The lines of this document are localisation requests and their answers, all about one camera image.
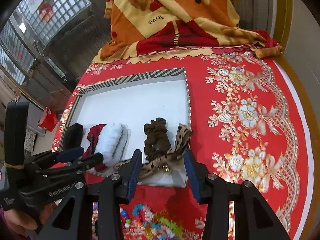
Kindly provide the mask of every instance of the metal screw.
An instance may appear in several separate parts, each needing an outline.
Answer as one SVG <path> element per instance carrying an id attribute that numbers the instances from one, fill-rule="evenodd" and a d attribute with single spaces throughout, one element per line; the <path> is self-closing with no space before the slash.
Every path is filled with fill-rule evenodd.
<path id="1" fill-rule="evenodd" d="M 209 173 L 207 177 L 208 177 L 208 179 L 216 179 L 217 175 L 214 173 Z"/>
<path id="2" fill-rule="evenodd" d="M 77 189 L 83 188 L 83 186 L 84 186 L 83 182 L 76 183 L 76 188 Z"/>
<path id="3" fill-rule="evenodd" d="M 112 174 L 112 175 L 110 176 L 110 178 L 111 178 L 112 180 L 117 180 L 117 179 L 120 178 L 120 174 L 114 173 L 114 174 Z"/>
<path id="4" fill-rule="evenodd" d="M 245 181 L 243 182 L 243 184 L 244 184 L 246 187 L 252 187 L 252 185 L 253 185 L 250 180 L 245 180 Z"/>

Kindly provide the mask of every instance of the glass block window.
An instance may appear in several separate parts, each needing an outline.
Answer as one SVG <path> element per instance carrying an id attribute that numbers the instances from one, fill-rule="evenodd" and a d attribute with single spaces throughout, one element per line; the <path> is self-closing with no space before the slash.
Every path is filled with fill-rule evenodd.
<path id="1" fill-rule="evenodd" d="M 91 5 L 89 0 L 48 0 L 48 3 L 52 6 L 53 15 L 47 23 L 41 21 L 39 9 L 34 14 L 30 13 L 28 0 L 22 0 L 18 5 L 20 11 L 44 45 L 47 45 L 64 25 Z"/>
<path id="2" fill-rule="evenodd" d="M 19 65 L 28 72 L 32 66 L 34 58 L 23 46 L 9 22 L 5 24 L 1 31 L 0 38 Z"/>
<path id="3" fill-rule="evenodd" d="M 17 68 L 17 66 L 10 60 L 8 55 L 0 47 L 0 63 L 6 69 L 6 71 L 14 78 L 20 85 L 23 83 L 25 76 Z"/>

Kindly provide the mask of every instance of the white cloth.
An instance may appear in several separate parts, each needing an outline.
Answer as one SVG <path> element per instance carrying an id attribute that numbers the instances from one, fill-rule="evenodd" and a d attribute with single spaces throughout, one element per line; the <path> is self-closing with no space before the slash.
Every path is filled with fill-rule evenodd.
<path id="1" fill-rule="evenodd" d="M 116 163 L 118 163 L 121 160 L 121 157 L 122 157 L 122 154 L 123 154 L 123 150 L 124 150 L 125 144 L 126 144 L 127 139 L 128 139 L 128 129 L 126 127 L 124 127 L 124 125 L 122 125 L 122 127 L 123 127 L 122 135 L 120 137 L 118 145 L 116 146 L 116 150 L 113 153 L 112 159 L 109 162 L 105 162 L 103 160 L 103 163 L 107 167 L 113 167 L 113 165 L 115 165 Z"/>
<path id="2" fill-rule="evenodd" d="M 112 160 L 113 153 L 119 143 L 119 139 L 122 135 L 123 125 L 120 123 L 110 123 L 102 128 L 95 153 L 101 153 L 103 155 L 103 163 L 108 163 Z"/>

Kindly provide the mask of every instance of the human hand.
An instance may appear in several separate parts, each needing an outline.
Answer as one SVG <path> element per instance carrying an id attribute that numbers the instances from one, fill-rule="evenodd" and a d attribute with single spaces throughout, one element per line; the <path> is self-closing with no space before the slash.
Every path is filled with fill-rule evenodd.
<path id="1" fill-rule="evenodd" d="M 43 208 L 39 215 L 42 224 L 46 222 L 56 206 L 55 203 L 51 203 Z M 10 209 L 4 211 L 4 218 L 10 229 L 22 236 L 28 236 L 26 230 L 36 230 L 38 227 L 36 221 L 21 210 Z"/>

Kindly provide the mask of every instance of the red decoration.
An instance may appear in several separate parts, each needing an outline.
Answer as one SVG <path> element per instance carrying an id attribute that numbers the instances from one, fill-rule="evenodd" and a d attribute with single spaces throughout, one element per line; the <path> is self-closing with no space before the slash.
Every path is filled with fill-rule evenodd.
<path id="1" fill-rule="evenodd" d="M 42 3 L 39 6 L 39 18 L 43 23 L 48 23 L 53 16 L 52 5 L 49 3 Z"/>
<path id="2" fill-rule="evenodd" d="M 52 132 L 57 122 L 58 122 L 57 114 L 54 111 L 51 111 L 50 108 L 47 107 L 43 112 L 40 120 L 38 121 L 38 126 Z"/>

